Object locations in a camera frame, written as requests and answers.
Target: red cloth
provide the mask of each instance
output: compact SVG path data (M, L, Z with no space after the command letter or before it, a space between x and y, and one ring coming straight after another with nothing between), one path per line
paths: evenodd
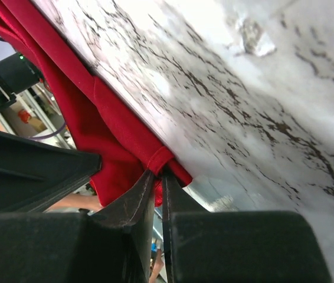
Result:
M29 0L0 0L0 36L37 65L48 81L77 148L98 153L92 179L103 206L129 190L147 167L164 165L192 181L173 154L101 79L91 75ZM162 202L156 182L156 204Z

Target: marble pattern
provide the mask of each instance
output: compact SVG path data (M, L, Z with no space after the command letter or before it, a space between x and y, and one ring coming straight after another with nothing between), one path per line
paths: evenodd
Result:
M300 212L334 277L334 0L33 2L172 149L196 198Z

